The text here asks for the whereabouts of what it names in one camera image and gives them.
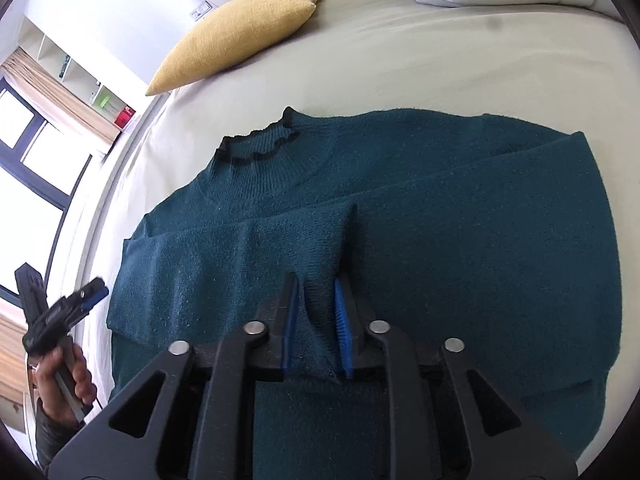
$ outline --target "bed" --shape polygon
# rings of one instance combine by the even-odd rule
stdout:
[[[115,184],[85,277],[113,286],[122,242],[143,215],[202,170],[223,136],[248,134],[285,107],[312,116],[398,107],[492,113],[582,131],[609,196],[620,252],[623,330],[599,432],[578,460],[604,448],[640,386],[640,52],[623,23],[583,9],[443,9],[414,0],[320,0],[290,40],[229,72],[174,91]],[[113,387],[108,302],[82,344],[106,402]]]

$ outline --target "silver screw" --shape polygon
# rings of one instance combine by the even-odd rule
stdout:
[[[385,334],[389,332],[391,329],[391,325],[386,321],[382,321],[381,319],[377,319],[369,323],[369,330],[371,330],[374,334]]]
[[[186,354],[189,351],[189,343],[186,341],[174,341],[169,345],[169,352],[173,355]]]
[[[251,335],[261,334],[265,329],[261,321],[250,321],[244,326],[244,331]]]
[[[449,352],[457,354],[458,352],[462,352],[465,349],[465,343],[462,341],[462,339],[458,339],[457,337],[450,337],[444,342],[444,348],[449,350]]]

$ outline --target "human hand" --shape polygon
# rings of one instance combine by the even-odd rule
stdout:
[[[73,344],[73,352],[76,362],[71,368],[71,375],[76,382],[76,397],[82,399],[85,404],[92,404],[97,395],[97,388],[91,382],[91,372],[86,367],[86,359],[82,354],[82,349],[75,343]],[[58,346],[40,360],[34,378],[42,400],[42,409],[47,416],[63,426],[74,428],[78,426],[78,421],[54,378],[63,362],[64,354],[62,348]]]

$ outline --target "green object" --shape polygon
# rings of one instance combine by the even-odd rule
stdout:
[[[574,453],[602,420],[620,270],[583,134],[498,116],[390,110],[225,137],[125,241],[108,327],[116,391],[177,339],[255,319],[303,285],[284,384],[256,393],[256,479],[375,478],[375,384],[343,384],[334,277],[430,348],[459,337]]]

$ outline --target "dark sleeve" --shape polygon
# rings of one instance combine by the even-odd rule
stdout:
[[[42,401],[38,399],[36,408],[36,452],[40,467],[46,469],[53,457],[71,438],[84,427],[84,422],[75,428],[68,428],[51,420],[42,409]]]

